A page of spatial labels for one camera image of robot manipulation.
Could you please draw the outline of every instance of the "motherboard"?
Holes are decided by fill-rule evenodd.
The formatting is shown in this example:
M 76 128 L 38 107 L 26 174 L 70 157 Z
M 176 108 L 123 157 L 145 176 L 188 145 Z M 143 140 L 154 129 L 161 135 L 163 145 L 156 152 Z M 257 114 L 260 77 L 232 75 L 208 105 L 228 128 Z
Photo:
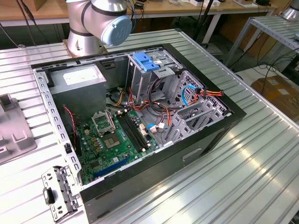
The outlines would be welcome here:
M 135 111 L 109 114 L 108 117 L 97 116 L 78 126 L 82 151 L 78 159 L 83 184 L 159 149 L 153 136 L 141 127 L 144 124 Z

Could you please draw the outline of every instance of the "ram slot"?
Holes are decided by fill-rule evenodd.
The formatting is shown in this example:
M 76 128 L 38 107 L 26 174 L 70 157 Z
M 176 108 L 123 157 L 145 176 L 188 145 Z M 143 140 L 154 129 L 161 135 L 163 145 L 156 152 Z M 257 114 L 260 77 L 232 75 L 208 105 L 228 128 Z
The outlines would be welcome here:
M 127 124 L 131 127 L 130 130 L 134 133 L 134 136 L 138 139 L 138 142 L 141 144 L 141 146 L 145 149 L 148 148 L 148 145 L 146 144 L 144 138 L 142 137 L 142 135 L 140 134 L 140 132 L 138 131 L 138 129 L 136 128 L 136 126 L 134 125 L 134 123 L 128 115 L 125 116 L 125 120 Z
M 130 127 L 127 125 L 123 116 L 119 116 L 118 118 L 119 123 L 121 124 L 122 128 L 124 129 L 125 133 L 127 134 L 130 141 L 133 143 L 134 147 L 136 148 L 137 152 L 142 151 L 142 146 L 138 144 L 137 139 L 134 138 L 134 135 L 130 132 Z
M 119 123 L 122 125 L 125 133 L 127 134 L 130 141 L 133 143 L 134 147 L 136 148 L 137 152 L 142 152 L 142 149 L 147 149 L 148 145 L 146 144 L 145 140 L 128 117 L 128 115 L 121 115 L 117 117 Z

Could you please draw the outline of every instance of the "expansion slot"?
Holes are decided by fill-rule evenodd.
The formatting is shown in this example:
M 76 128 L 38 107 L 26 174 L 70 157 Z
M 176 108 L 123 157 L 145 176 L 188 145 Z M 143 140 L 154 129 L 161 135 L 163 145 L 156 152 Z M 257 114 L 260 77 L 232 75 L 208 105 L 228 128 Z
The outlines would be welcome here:
M 122 165 L 125 165 L 127 163 L 127 160 L 130 158 L 131 156 L 128 156 L 126 159 L 122 160 L 122 161 L 119 161 L 118 163 L 116 164 L 113 164 L 111 165 L 110 167 L 107 167 L 106 169 L 103 169 L 103 170 L 100 170 L 99 172 L 93 174 L 93 177 L 94 178 L 97 178 L 99 176 L 103 176 L 104 174 L 114 170 L 114 169 L 117 169 L 119 167 L 121 167 Z
M 117 115 L 119 123 L 124 128 L 125 133 L 133 143 L 137 152 L 145 151 L 149 148 L 144 138 L 141 136 L 134 123 L 131 121 L 130 117 L 125 113 Z

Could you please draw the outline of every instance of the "gray plastic holder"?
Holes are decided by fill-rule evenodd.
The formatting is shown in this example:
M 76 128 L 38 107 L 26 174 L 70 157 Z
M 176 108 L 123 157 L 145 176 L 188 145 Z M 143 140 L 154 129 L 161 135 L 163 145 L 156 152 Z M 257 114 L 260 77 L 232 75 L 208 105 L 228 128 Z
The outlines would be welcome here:
M 37 147 L 15 98 L 0 96 L 0 165 Z

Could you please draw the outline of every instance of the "cardboard box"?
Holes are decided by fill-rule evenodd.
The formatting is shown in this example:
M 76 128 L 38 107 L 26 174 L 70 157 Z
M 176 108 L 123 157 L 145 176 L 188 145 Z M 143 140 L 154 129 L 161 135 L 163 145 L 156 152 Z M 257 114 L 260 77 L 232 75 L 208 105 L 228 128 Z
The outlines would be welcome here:
M 264 78 L 256 80 L 251 87 L 261 93 Z M 299 91 L 281 76 L 268 77 L 263 96 L 293 121 L 299 121 Z
M 36 12 L 46 2 L 46 0 L 23 0 L 23 2 L 31 12 Z M 15 0 L 0 0 L 0 6 L 9 6 L 14 8 L 19 7 Z

